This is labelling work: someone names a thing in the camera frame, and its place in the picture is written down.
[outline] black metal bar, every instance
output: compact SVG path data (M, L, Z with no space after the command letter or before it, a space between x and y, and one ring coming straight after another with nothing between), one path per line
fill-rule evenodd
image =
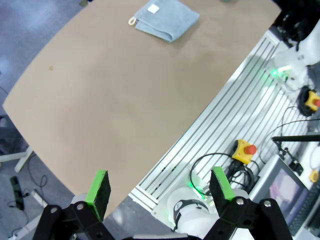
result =
M320 142L320 134L300 136L274 136L274 142Z

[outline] folded cloth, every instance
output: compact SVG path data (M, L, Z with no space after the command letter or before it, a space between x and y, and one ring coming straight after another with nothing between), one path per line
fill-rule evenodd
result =
M178 0L150 0L132 19L136 29L171 43L198 21L199 13Z

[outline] gray floor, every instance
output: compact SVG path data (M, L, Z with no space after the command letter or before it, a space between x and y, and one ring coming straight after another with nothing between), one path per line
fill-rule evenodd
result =
M49 40L83 7L80 0L33 0L0 1L0 115L5 114L2 104L26 67L49 42ZM18 149L26 148L21 140ZM14 229L24 226L42 212L42 207L32 196L24 198L25 211L8 207L14 199L10 177L17 176L25 192L41 189L30 177L25 165L21 172L14 172L16 160L5 162L0 167L0 240L12 236ZM52 174L37 157L29 163L31 174L40 183L43 175L47 184L42 188L44 199L49 204L65 208L73 194ZM104 224L118 240L133 234L165 234L171 230L155 220L146 210L127 197ZM33 232L23 239L32 239Z

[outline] screw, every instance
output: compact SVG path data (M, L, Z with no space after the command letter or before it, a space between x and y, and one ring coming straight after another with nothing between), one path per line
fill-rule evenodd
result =
M263 204L264 204L267 208L271 207L271 202L270 202L270 201L264 201Z
M76 209L81 210L84 208L84 205L82 203L80 203L78 206L76 206Z
M51 210L50 210L50 213L55 213L56 211L58 210L58 208L56 208L56 207L53 207L53 208L51 208Z
M238 204L238 205L243 205L243 204L245 203L242 198L238 198L235 202L236 202L236 204Z

